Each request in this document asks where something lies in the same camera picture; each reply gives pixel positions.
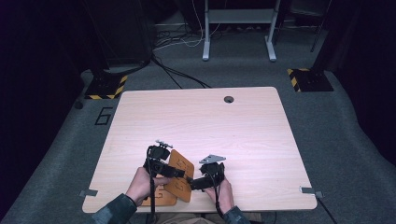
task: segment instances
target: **dark wall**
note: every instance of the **dark wall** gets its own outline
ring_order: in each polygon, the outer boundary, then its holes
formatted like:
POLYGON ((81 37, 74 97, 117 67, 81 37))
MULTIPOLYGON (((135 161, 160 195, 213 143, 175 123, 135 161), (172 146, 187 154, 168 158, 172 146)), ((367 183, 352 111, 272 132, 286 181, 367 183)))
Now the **dark wall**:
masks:
POLYGON ((81 72, 100 64, 83 7, 52 2, 0 3, 0 219, 81 93, 81 72))
POLYGON ((335 72, 359 124, 396 165, 396 20, 393 1, 364 0, 350 45, 335 72))

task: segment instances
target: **person's right hand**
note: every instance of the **person's right hand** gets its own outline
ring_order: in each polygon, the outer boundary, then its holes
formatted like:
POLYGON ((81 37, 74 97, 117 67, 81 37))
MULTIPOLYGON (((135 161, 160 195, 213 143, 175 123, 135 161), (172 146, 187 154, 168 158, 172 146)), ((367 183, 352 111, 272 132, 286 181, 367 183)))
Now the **person's right hand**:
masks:
MULTIPOLYGON (((220 210, 223 214, 226 214, 234 207, 233 188, 231 186, 231 183, 227 180, 227 178, 224 177, 224 180, 220 183, 217 189, 220 189, 220 193, 219 193, 220 210)), ((214 188, 205 189, 205 192, 207 193, 207 195, 209 195, 212 202, 216 203, 215 189, 214 188)))

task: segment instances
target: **chair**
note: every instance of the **chair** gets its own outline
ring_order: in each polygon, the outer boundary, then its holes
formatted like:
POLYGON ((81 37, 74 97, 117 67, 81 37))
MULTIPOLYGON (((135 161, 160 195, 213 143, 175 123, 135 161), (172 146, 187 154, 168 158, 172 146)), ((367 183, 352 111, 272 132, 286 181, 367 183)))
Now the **chair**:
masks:
MULTIPOLYGON (((290 4, 286 6, 286 14, 293 16, 294 18, 301 18, 309 20, 318 24, 314 44, 312 46, 311 52, 314 51, 315 45, 318 42, 318 38, 326 20, 327 13, 329 11, 332 0, 290 0, 290 4)), ((280 20, 279 27, 277 29, 277 35, 275 39, 275 44, 279 38, 280 30, 282 28, 284 18, 280 20)))

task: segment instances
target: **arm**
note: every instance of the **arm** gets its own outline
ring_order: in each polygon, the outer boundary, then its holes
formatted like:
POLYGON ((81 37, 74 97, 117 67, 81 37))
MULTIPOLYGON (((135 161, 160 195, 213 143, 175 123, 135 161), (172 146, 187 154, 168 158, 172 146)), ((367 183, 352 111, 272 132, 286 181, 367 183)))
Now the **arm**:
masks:
MULTIPOLYGON (((155 187, 169 183, 166 177, 154 178, 155 187)), ((149 174, 145 168, 137 168, 134 179, 125 194, 97 211, 88 223, 126 223, 137 207, 149 196, 149 174)))
MULTIPOLYGON (((224 214, 224 221, 227 224, 248 224, 250 223, 244 217, 241 210, 233 204, 233 188, 231 183, 224 178, 219 186, 219 207, 224 214)), ((216 192, 214 188, 205 189, 213 203, 216 203, 216 192)))

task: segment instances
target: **gray carpet floor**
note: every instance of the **gray carpet floor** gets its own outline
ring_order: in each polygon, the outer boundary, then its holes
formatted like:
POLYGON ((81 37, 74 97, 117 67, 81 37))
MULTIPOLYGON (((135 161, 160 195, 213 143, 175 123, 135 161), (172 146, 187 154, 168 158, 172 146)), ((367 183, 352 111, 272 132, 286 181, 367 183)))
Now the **gray carpet floor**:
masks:
MULTIPOLYGON (((396 223, 396 168, 381 157, 361 130, 336 77, 325 73, 334 91, 295 92, 291 86, 287 69, 309 68, 323 37, 310 53, 312 33, 282 31, 275 63, 268 60, 263 37, 262 32, 223 35, 212 41, 209 62, 202 61, 203 42, 196 47, 169 46, 154 53, 166 66, 213 88, 275 87, 311 184, 325 194, 322 201, 338 223, 396 223)), ((87 71, 81 76, 88 87, 92 74, 87 71)), ((175 80, 185 89, 201 88, 184 77, 175 80)), ((178 86, 154 63, 129 75, 124 87, 125 91, 165 89, 178 86)), ((106 112, 112 118, 118 102, 82 100, 82 109, 70 109, 47 155, 2 224, 84 223, 89 218, 82 212, 84 199, 78 194, 90 185, 110 126, 95 122, 103 107, 111 107, 106 112)), ((311 211, 264 212, 262 216, 265 223, 332 223, 320 204, 311 211)), ((144 219, 136 214, 131 222, 144 223, 144 219)))

